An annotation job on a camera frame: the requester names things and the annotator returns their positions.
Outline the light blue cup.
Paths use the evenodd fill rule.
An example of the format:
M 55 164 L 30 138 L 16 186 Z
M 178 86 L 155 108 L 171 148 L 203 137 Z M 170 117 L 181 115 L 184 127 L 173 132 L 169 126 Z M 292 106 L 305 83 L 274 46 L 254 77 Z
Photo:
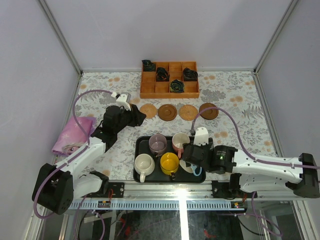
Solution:
M 179 165 L 185 170 L 187 173 L 193 174 L 194 176 L 198 177 L 202 174 L 202 167 L 196 166 L 194 164 L 185 162 L 184 160 L 179 161 Z

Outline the dark wooden coaster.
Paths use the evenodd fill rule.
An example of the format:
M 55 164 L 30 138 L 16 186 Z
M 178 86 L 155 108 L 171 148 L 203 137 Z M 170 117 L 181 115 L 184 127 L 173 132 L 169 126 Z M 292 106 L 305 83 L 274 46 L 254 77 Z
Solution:
M 211 108 L 211 107 L 216 107 L 216 105 L 214 105 L 213 103 L 209 103 L 209 102 L 203 103 L 199 107 L 199 112 L 202 112 L 204 109 Z M 215 118 L 217 118 L 218 114 L 219 114 L 218 109 L 208 109 L 208 110 L 204 111 L 203 113 L 201 113 L 200 116 L 205 120 L 214 120 Z
M 169 122 L 176 118 L 177 109 L 172 104 L 164 104 L 159 107 L 157 113 L 161 120 Z

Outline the pink cup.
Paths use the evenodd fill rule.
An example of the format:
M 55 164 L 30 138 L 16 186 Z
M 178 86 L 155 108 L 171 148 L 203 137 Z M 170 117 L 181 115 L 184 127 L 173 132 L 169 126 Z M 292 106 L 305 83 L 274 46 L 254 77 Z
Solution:
M 172 147 L 174 151 L 177 153 L 177 156 L 179 159 L 181 159 L 182 154 L 184 152 L 183 144 L 189 144 L 189 143 L 190 143 L 190 138 L 185 133 L 179 132 L 172 137 Z

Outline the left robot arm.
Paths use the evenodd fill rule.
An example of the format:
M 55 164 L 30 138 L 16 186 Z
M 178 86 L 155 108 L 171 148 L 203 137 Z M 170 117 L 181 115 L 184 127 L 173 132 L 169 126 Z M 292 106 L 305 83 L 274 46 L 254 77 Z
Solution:
M 46 163 L 40 168 L 32 193 L 33 209 L 36 211 L 41 205 L 61 215 L 75 199 L 90 194 L 105 197 L 110 190 L 109 178 L 96 170 L 82 176 L 82 171 L 116 143 L 121 130 L 141 126 L 146 117 L 134 104 L 128 110 L 108 106 L 88 143 L 65 160 L 55 165 Z

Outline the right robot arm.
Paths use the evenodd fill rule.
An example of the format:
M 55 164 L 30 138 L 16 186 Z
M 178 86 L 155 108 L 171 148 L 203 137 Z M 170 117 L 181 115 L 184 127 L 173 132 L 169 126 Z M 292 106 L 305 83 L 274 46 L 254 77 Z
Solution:
M 240 197 L 245 192 L 274 191 L 288 188 L 302 198 L 316 199 L 320 196 L 318 170 L 312 154 L 302 153 L 299 157 L 269 157 L 251 155 L 243 150 L 226 145 L 213 147 L 210 144 L 183 144 L 182 160 L 203 171 L 218 175 L 230 173 L 263 175 L 272 177 L 271 183 L 259 183 L 257 180 L 234 180 L 228 184 L 228 192 Z

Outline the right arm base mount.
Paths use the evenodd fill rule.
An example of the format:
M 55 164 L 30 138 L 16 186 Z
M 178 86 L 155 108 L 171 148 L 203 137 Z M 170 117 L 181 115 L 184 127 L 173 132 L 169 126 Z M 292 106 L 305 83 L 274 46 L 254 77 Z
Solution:
M 253 192 L 245 192 L 241 190 L 241 176 L 242 174 L 240 173 L 232 173 L 228 182 L 213 180 L 211 182 L 212 196 L 214 198 L 225 200 L 234 200 L 236 198 L 244 199 L 245 197 L 251 198 L 253 196 Z

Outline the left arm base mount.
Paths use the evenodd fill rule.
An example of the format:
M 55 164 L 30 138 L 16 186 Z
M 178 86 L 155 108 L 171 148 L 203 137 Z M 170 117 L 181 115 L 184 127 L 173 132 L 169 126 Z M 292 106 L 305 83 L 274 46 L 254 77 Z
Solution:
M 89 193 L 89 198 L 123 198 L 124 182 L 109 182 L 109 177 L 98 171 L 91 171 L 91 175 L 97 176 L 102 180 L 100 189 L 96 192 Z

